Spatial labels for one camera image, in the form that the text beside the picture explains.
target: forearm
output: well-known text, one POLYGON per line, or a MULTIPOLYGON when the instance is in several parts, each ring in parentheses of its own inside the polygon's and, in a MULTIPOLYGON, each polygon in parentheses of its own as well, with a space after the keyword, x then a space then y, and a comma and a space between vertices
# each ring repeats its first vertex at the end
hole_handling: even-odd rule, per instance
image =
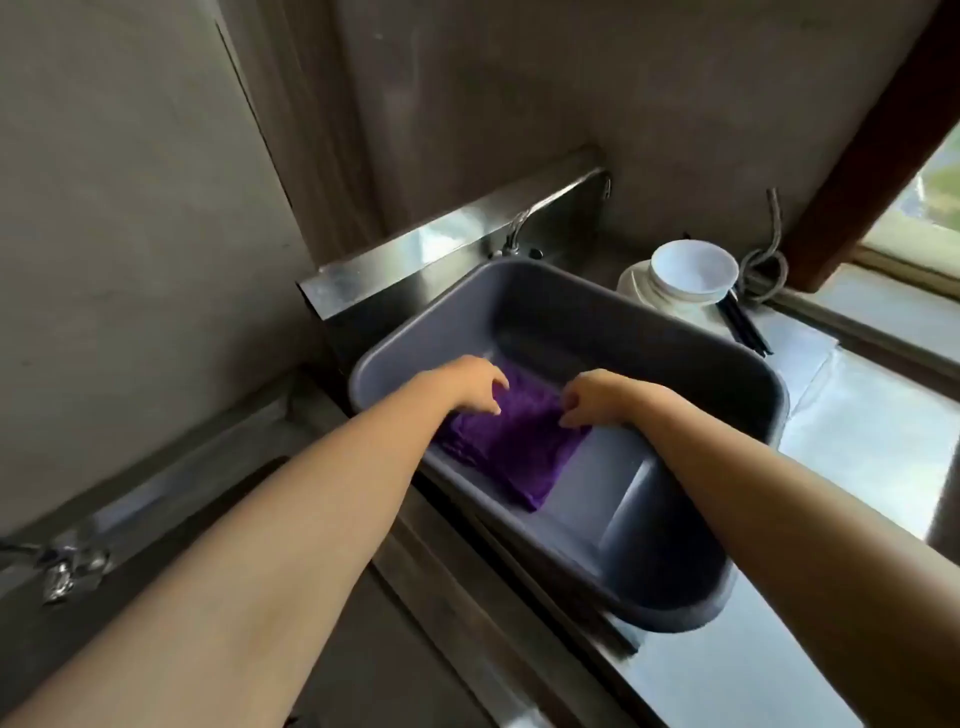
POLYGON ((630 399, 631 420, 731 558, 861 716, 956 720, 960 570, 677 395, 639 385, 630 399))
POLYGON ((10 725, 282 724, 455 404, 421 375, 295 457, 10 725))

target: purple cloth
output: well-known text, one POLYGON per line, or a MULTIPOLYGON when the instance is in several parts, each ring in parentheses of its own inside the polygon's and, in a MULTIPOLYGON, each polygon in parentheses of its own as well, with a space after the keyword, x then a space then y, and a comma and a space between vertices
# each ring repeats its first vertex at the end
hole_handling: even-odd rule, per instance
POLYGON ((559 395, 514 365, 500 369, 510 382, 509 390, 495 386, 493 392, 500 414, 454 415, 434 441, 536 511, 590 428, 560 427, 559 395))

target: chopsticks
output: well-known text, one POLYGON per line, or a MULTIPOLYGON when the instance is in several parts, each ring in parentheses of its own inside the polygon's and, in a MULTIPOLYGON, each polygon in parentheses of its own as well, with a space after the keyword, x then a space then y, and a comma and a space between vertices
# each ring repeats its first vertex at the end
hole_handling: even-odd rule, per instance
POLYGON ((774 352, 767 340, 763 338, 763 334, 756 329, 754 322, 744 313, 733 291, 729 291, 716 306, 727 323, 727 328, 730 329, 733 338, 738 343, 754 350, 760 356, 766 356, 774 352))

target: white bowl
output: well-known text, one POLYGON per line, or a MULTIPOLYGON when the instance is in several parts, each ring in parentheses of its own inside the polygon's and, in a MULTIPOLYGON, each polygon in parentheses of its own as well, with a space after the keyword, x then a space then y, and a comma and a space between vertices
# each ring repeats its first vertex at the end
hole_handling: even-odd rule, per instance
POLYGON ((739 275, 736 258, 706 240, 674 240, 661 245, 650 258, 654 285, 689 303, 717 303, 739 275))

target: gray rope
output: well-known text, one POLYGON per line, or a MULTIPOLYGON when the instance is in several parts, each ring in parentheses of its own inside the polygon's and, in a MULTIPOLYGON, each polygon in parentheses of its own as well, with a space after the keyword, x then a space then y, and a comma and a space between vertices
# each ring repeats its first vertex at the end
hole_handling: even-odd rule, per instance
POLYGON ((780 241, 783 238, 783 215, 780 211, 780 194, 776 187, 767 190, 767 205, 770 207, 770 221, 773 226, 770 245, 766 248, 757 248, 743 256, 740 261, 740 275, 736 280, 737 293, 754 303, 763 303, 776 296, 786 285, 786 277, 790 272, 786 256, 780 252, 780 241), (777 262, 778 272, 774 280, 768 280, 757 271, 760 265, 769 260, 777 262), (753 287, 748 287, 748 276, 753 287))

